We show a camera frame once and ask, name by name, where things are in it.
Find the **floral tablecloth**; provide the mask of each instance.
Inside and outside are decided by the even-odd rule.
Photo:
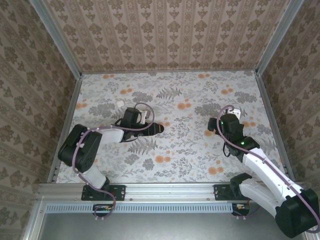
[[[90,74],[82,81],[71,129],[113,124],[124,113],[119,100],[127,107],[149,104],[164,126],[155,136],[99,146],[95,165],[112,183],[226,182],[251,174],[236,157],[225,157],[223,140],[207,130],[227,104],[241,109],[244,134],[283,171],[253,71]],[[61,163],[57,182],[81,180]]]

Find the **cable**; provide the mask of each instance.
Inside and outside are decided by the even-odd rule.
[[[153,108],[144,103],[144,102],[138,102],[134,108],[136,108],[138,105],[145,105],[147,106],[151,112],[152,112],[152,121],[148,124],[148,126],[145,126],[143,128],[126,128],[126,127],[121,127],[121,126],[114,126],[114,125],[111,125],[111,126],[102,126],[102,127],[92,127],[92,128],[88,128],[88,130],[86,132],[84,132],[84,134],[80,137],[80,140],[79,142],[77,143],[76,147],[75,147],[75,150],[74,150],[74,153],[73,153],[73,156],[72,156],[72,170],[77,174],[77,176],[85,182],[85,184],[87,184],[88,186],[90,186],[92,189],[96,190],[97,192],[100,192],[100,193],[104,193],[104,194],[107,194],[109,195],[110,197],[112,197],[112,201],[113,201],[113,205],[112,205],[112,209],[109,211],[109,213],[104,216],[103,218],[107,218],[110,216],[110,214],[114,211],[114,209],[116,208],[116,198],[115,196],[113,196],[110,192],[108,191],[105,191],[105,190],[102,190],[102,189],[99,189],[99,188],[96,188],[95,186],[93,186],[91,183],[89,183],[83,176],[82,176],[82,173],[78,171],[78,169],[76,169],[76,158],[77,158],[77,153],[79,151],[79,148],[80,148],[80,145],[82,144],[82,142],[84,141],[85,137],[90,133],[90,132],[94,132],[96,130],[106,130],[106,129],[121,129],[121,130],[129,130],[129,131],[143,131],[149,127],[151,127],[151,125],[154,123],[155,121],[155,111],[153,110]],[[94,216],[95,216],[95,219],[98,219],[99,217],[97,216],[97,210],[94,211]]]
[[[226,105],[224,106],[219,114],[218,114],[218,117],[216,119],[216,125],[217,125],[217,130],[220,134],[220,136],[222,137],[222,139],[228,143],[229,145],[231,145],[232,147],[236,148],[236,149],[239,149],[245,153],[248,153],[248,154],[251,154],[255,157],[257,157],[258,159],[262,160],[269,168],[271,168],[271,170],[288,186],[288,188],[290,188],[297,196],[298,198],[303,202],[303,204],[308,208],[308,210],[312,213],[312,215],[314,216],[316,222],[317,222],[317,225],[318,225],[318,228],[316,230],[307,230],[306,232],[307,233],[311,233],[311,234],[317,234],[320,232],[320,219],[318,217],[318,215],[316,214],[316,212],[312,209],[312,207],[307,203],[307,201],[301,196],[301,194],[294,188],[291,186],[291,184],[268,162],[268,161],[265,161],[265,159],[263,157],[261,157],[260,155],[252,152],[252,151],[249,151],[247,149],[244,149],[240,146],[237,146],[235,144],[233,144],[232,142],[230,142],[222,133],[222,130],[220,129],[220,125],[219,125],[219,121],[220,121],[220,118],[221,118],[221,115],[222,113],[224,112],[224,110],[226,109],[229,109],[231,108],[231,111],[233,111],[235,108],[233,105]]]

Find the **black mounting plate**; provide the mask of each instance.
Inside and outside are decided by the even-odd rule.
[[[124,201],[126,196],[126,185],[109,185],[109,193],[111,193],[116,201]],[[85,185],[82,189],[81,195],[82,201],[112,201],[112,197],[94,190],[88,185]]]
[[[247,197],[241,195],[235,197],[231,191],[230,184],[217,184],[213,185],[214,199],[216,201],[236,201],[236,200],[248,200]]]

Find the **floral wallpaper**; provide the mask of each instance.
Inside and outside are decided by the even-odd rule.
[[[75,79],[27,0],[0,1],[0,239],[24,233]]]
[[[237,158],[225,157],[223,140],[207,130],[209,118],[227,104],[241,109],[244,133],[283,169],[253,71],[90,74],[82,79],[71,129],[113,124],[124,113],[116,105],[120,100],[127,107],[148,103],[164,126],[155,136],[99,146],[95,164],[113,183],[216,182],[251,174]],[[62,163],[57,182],[81,181]]]
[[[45,0],[82,72],[254,69],[289,0]]]
[[[305,0],[262,75],[291,166],[320,196],[320,2]]]

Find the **purple cable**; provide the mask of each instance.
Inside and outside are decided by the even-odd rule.
[[[116,198],[115,196],[113,196],[110,192],[108,191],[105,191],[105,190],[101,190],[99,188],[96,188],[95,186],[93,186],[92,184],[90,184],[89,182],[87,182],[87,180],[82,176],[81,172],[78,171],[78,169],[76,169],[76,158],[77,158],[77,153],[79,151],[79,148],[80,148],[80,145],[82,144],[82,142],[84,141],[85,137],[90,133],[90,132],[94,132],[96,130],[106,130],[106,129],[121,129],[121,130],[128,130],[128,131],[143,131],[143,130],[146,130],[147,128],[151,127],[151,125],[154,123],[155,121],[155,111],[153,110],[153,108],[144,103],[144,102],[138,102],[134,108],[136,108],[138,105],[145,105],[147,106],[151,112],[152,112],[152,121],[148,124],[148,126],[145,126],[143,128],[126,128],[126,127],[121,127],[121,126],[114,126],[114,125],[111,125],[111,126],[102,126],[102,127],[92,127],[92,128],[89,128],[86,132],[84,132],[84,134],[80,137],[80,140],[78,142],[78,144],[76,145],[75,147],[75,150],[74,150],[74,153],[73,153],[73,156],[72,156],[72,169],[73,171],[77,174],[77,176],[85,182],[85,184],[89,185],[92,189],[98,191],[98,192],[101,192],[101,193],[104,193],[104,194],[107,194],[109,195],[110,197],[112,197],[112,201],[113,201],[113,205],[112,205],[112,209],[109,211],[109,213],[104,216],[103,218],[107,218],[109,217],[109,215],[114,211],[114,209],[116,208]],[[96,218],[99,218],[97,216],[97,208],[94,210],[94,216]]]
[[[217,126],[217,129],[218,129],[218,132],[220,134],[220,136],[222,137],[222,139],[228,143],[229,145],[231,145],[232,147],[236,148],[236,149],[239,149],[245,153],[248,153],[248,154],[251,154],[255,157],[257,157],[258,159],[262,160],[269,168],[271,168],[271,170],[298,196],[298,198],[303,202],[303,204],[308,208],[308,210],[312,213],[312,215],[314,216],[314,218],[316,219],[316,222],[317,222],[317,225],[318,225],[318,228],[316,230],[307,230],[306,232],[307,233],[311,233],[311,234],[317,234],[320,232],[320,219],[318,217],[318,215],[316,214],[316,212],[312,209],[312,207],[307,203],[307,201],[300,195],[300,193],[294,188],[291,186],[291,184],[268,162],[268,161],[265,161],[265,159],[261,156],[259,156],[258,154],[252,152],[252,151],[249,151],[247,149],[244,149],[240,146],[237,146],[235,144],[233,144],[232,142],[230,142],[222,133],[221,129],[220,129],[220,125],[219,125],[219,121],[220,121],[220,118],[221,118],[221,115],[222,113],[228,109],[228,108],[231,108],[231,111],[233,111],[235,109],[235,107],[233,105],[227,105],[227,106],[224,106],[219,114],[218,114],[218,117],[216,119],[216,126]]]

